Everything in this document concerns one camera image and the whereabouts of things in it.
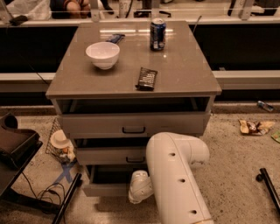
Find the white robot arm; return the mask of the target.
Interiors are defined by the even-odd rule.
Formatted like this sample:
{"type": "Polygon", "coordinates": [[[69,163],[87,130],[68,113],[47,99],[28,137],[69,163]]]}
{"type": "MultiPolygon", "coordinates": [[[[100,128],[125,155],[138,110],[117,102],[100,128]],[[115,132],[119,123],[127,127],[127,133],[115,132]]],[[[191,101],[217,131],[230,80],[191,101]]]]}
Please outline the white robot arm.
{"type": "Polygon", "coordinates": [[[134,171],[129,201],[154,196],[161,224],[214,224],[192,173],[209,159],[207,145],[194,136],[161,132],[146,146],[147,171],[134,171]]]}

